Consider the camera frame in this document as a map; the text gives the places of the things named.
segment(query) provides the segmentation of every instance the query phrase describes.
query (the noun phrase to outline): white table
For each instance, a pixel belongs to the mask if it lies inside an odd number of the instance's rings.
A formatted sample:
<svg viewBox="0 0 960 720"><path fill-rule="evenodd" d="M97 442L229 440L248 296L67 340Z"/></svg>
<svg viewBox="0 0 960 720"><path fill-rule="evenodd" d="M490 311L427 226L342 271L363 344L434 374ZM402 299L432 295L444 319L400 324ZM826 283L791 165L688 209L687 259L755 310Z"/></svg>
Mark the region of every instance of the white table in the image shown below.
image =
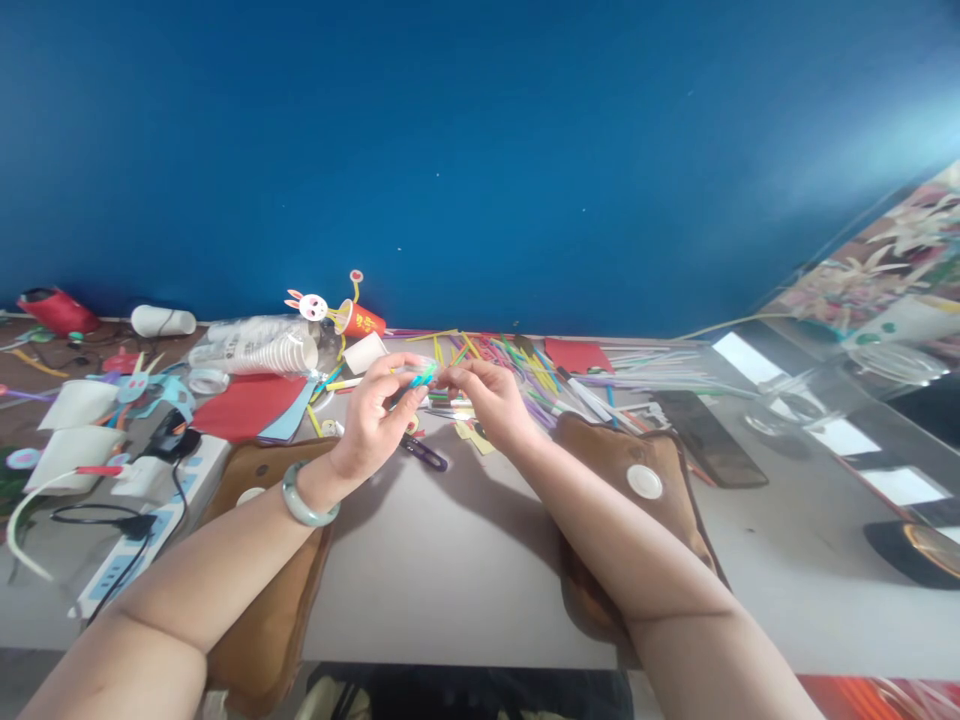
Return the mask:
<svg viewBox="0 0 960 720"><path fill-rule="evenodd" d="M388 343L432 354L430 343ZM706 366L735 371L708 351ZM341 417L338 397L321 417ZM960 679L958 596L910 583L861 527L893 514L809 440L795 460L739 423L745 403L713 412L770 477L768 487L692 483L733 591L798 673ZM450 461L436 473L397 452L343 505L304 644L307 660L610 668L609 645L570 620L553 523L499 454L480 459L448 421L421 413L425 442ZM301 437L309 437L308 424ZM106 533L44 524L28 547L78 590ZM0 551L0 577L10 555ZM21 571L0 585L0 646L66 649L75 622L57 593Z"/></svg>

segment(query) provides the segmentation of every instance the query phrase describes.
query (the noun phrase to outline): hand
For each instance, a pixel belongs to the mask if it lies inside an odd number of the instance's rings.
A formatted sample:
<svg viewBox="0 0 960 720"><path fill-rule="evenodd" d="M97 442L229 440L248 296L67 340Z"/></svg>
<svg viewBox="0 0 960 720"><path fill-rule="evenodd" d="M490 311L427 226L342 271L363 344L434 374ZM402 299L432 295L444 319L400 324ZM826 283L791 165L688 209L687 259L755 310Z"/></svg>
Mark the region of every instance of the hand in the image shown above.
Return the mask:
<svg viewBox="0 0 960 720"><path fill-rule="evenodd" d="M417 377L415 372L392 373L391 370L421 363L417 355L394 353L370 366L363 382L350 395L343 438L329 453L300 470L301 490L306 490L306 485L326 481L325 492L313 493L317 505L308 500L311 507L335 505L379 470L397 449L428 391L426 386L408 390L397 406L388 410L387 401Z"/></svg>
<svg viewBox="0 0 960 720"><path fill-rule="evenodd" d="M542 437L520 397L513 373L483 360L467 360L448 367L437 378L452 400L459 391L470 398L477 420L494 446L507 454Z"/></svg>

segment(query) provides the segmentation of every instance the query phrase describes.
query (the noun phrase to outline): bracelet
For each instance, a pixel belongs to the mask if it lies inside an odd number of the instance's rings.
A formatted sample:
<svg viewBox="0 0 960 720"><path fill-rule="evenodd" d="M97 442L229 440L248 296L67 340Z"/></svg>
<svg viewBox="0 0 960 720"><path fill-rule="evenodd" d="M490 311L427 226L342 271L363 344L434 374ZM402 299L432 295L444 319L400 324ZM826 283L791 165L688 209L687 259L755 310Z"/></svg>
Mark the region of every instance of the bracelet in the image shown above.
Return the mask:
<svg viewBox="0 0 960 720"><path fill-rule="evenodd" d="M293 515L293 518L301 525L306 525L307 527L326 527L336 519L337 514L340 512L340 503L334 505L330 512L320 514L311 510L310 506L303 501L303 498L300 497L300 493L297 490L297 473L308 463L308 460L301 460L287 468L287 472L284 473L282 481L283 501L287 504L287 510L290 511L290 514Z"/></svg>

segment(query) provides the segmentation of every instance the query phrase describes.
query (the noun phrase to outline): blue wall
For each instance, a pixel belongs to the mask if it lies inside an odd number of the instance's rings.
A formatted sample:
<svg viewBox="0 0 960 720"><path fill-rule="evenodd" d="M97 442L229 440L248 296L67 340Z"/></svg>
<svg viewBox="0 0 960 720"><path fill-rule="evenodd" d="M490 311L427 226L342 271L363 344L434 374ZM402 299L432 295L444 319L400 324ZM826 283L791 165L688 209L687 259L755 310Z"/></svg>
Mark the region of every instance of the blue wall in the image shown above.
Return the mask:
<svg viewBox="0 0 960 720"><path fill-rule="evenodd" d="M956 0L132 4L0 8L8 307L669 336L960 155Z"/></svg>

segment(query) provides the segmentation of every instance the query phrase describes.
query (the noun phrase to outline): floral painting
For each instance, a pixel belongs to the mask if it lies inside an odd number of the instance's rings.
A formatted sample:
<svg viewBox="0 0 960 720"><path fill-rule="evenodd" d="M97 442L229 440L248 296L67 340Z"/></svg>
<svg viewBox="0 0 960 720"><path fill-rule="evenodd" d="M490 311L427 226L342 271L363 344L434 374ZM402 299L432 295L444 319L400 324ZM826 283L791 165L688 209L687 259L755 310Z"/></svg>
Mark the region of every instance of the floral painting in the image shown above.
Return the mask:
<svg viewBox="0 0 960 720"><path fill-rule="evenodd" d="M897 339L960 361L960 161L764 312L815 322L848 343Z"/></svg>

